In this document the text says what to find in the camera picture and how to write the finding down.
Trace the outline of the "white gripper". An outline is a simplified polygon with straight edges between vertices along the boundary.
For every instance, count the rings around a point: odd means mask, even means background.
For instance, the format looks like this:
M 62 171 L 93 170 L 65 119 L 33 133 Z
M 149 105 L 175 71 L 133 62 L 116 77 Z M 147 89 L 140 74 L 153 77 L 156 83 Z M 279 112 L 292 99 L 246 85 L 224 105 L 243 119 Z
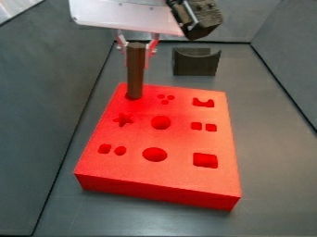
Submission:
M 171 8 L 163 0 L 68 0 L 70 16 L 76 24 L 119 29 L 116 49 L 125 55 L 127 41 L 121 30 L 151 33 L 145 44 L 145 56 L 156 53 L 159 33 L 181 36 Z

